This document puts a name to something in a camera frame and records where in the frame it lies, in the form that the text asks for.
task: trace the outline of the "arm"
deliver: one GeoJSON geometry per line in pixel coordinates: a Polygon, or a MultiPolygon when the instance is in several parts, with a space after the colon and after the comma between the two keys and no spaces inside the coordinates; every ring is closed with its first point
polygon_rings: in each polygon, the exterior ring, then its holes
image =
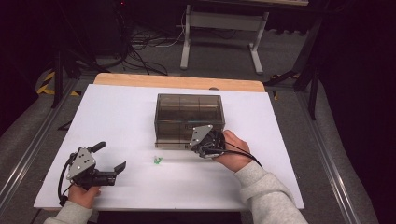
{"type": "Polygon", "coordinates": [[[45,224],[86,224],[92,214],[92,204],[100,187],[91,187],[88,191],[73,185],[69,189],[69,200],[56,217],[49,217],[45,224]]]}
{"type": "MultiPolygon", "coordinates": [[[[225,141],[249,152],[248,143],[224,131],[225,141]]],[[[229,150],[238,150],[227,145],[229,150]]],[[[290,191],[255,161],[236,154],[214,159],[235,172],[241,182],[241,198],[253,214],[254,223],[306,223],[296,208],[290,191]]]]}

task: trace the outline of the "storage box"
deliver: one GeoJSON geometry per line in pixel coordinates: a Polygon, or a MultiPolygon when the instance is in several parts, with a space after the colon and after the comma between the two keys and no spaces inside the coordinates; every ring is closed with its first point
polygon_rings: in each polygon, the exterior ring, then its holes
{"type": "Polygon", "coordinates": [[[155,113],[155,147],[189,148],[192,128],[225,125],[219,95],[158,94],[155,113]]]}

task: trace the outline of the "gray sweatshirt sleeve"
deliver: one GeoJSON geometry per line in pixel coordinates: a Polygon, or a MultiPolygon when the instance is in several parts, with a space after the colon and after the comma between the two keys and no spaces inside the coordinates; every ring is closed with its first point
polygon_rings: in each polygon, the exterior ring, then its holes
{"type": "Polygon", "coordinates": [[[241,182],[241,198],[255,224],[307,223],[294,204],[290,191],[255,161],[235,173],[241,182]]]}
{"type": "Polygon", "coordinates": [[[87,224],[91,214],[92,209],[66,201],[58,215],[47,218],[44,224],[87,224]]]}

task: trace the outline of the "white tabletop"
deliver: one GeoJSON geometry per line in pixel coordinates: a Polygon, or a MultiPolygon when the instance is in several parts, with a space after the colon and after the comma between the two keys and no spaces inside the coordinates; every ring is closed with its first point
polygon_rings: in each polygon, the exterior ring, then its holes
{"type": "MultiPolygon", "coordinates": [[[[58,181],[70,153],[105,141],[106,147],[92,154],[96,168],[113,171],[127,164],[115,186],[102,187],[94,204],[98,210],[246,210],[233,172],[188,150],[154,146],[158,93],[221,95],[226,129],[248,142],[263,168],[290,189],[298,208],[304,208],[267,93],[106,85],[90,85],[85,92],[35,207],[59,208],[58,181]],[[160,164],[154,163],[155,157],[163,158],[160,164]]],[[[68,185],[64,180],[63,189],[68,185]]]]}

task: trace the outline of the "yellow and black hazard tape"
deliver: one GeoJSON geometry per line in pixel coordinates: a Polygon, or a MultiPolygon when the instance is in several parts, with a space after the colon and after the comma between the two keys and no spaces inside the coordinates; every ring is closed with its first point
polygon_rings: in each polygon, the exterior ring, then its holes
{"type": "MultiPolygon", "coordinates": [[[[50,84],[51,80],[55,76],[55,72],[50,72],[46,78],[44,79],[43,83],[41,84],[40,88],[37,90],[37,94],[48,94],[48,95],[54,95],[55,91],[53,90],[47,90],[48,85],[50,84]]],[[[80,96],[82,94],[81,91],[72,91],[70,95],[72,96],[80,96]]]]}

